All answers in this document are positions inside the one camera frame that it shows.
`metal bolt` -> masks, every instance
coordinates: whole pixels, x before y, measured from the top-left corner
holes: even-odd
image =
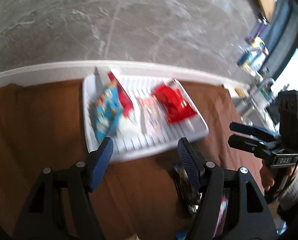
[[[51,171],[51,168],[49,168],[49,167],[46,167],[43,169],[44,174],[48,174],[48,173],[50,173],[50,171]]]
[[[209,168],[213,168],[215,166],[215,164],[213,162],[207,162],[206,165],[209,167]]]
[[[240,168],[240,171],[241,171],[242,173],[244,173],[244,174],[247,174],[247,173],[248,173],[248,169],[245,168],[245,167],[241,167],[241,168]]]
[[[76,163],[76,166],[78,168],[82,168],[84,165],[85,165],[85,162],[84,161],[79,161],[79,162]]]

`gray marble tile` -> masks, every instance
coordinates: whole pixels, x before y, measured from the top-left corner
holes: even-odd
[[[250,0],[0,0],[0,72],[84,59],[156,62],[242,81]]]

